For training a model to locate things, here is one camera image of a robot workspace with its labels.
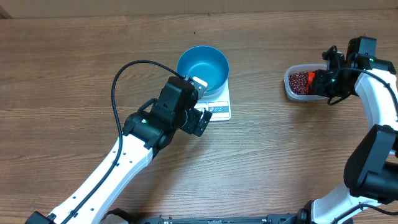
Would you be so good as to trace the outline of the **red measuring scoop blue handle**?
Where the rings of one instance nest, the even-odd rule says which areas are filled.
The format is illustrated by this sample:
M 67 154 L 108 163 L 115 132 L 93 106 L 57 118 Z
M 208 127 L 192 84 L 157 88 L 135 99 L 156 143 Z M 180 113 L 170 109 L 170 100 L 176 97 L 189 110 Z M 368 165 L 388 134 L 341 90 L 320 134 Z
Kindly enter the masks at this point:
M 308 80 L 307 80 L 307 85 L 306 85 L 306 91 L 307 91 L 308 95 L 312 94 L 311 85 L 312 85 L 314 78 L 315 78 L 315 71 L 308 72 Z

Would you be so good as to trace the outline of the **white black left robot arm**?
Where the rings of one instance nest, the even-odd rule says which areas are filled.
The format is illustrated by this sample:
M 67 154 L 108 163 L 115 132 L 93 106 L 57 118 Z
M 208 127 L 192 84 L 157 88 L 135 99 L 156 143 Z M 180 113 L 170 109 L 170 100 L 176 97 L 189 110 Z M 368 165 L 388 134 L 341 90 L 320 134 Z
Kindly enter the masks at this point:
M 208 85 L 197 77 L 170 77 L 158 99 L 129 115 L 121 135 L 95 171 L 48 215 L 34 212 L 27 223 L 126 223 L 108 210 L 127 184 L 168 146 L 176 132 L 201 136 L 211 113 L 195 109 Z

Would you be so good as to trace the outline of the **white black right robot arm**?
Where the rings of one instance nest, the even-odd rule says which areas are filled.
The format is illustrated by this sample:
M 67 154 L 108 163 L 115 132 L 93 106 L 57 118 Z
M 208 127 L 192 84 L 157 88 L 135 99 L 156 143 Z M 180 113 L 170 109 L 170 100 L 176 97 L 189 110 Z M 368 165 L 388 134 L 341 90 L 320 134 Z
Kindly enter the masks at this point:
M 268 223 L 352 223 L 365 209 L 396 216 L 380 208 L 397 200 L 397 78 L 393 63 L 376 57 L 377 40 L 360 36 L 343 54 L 336 46 L 322 53 L 325 69 L 297 65 L 285 74 L 291 100 L 325 98 L 335 105 L 349 96 L 360 98 L 368 133 L 346 162 L 343 183 L 326 196 L 309 201 L 295 215 L 268 215 Z

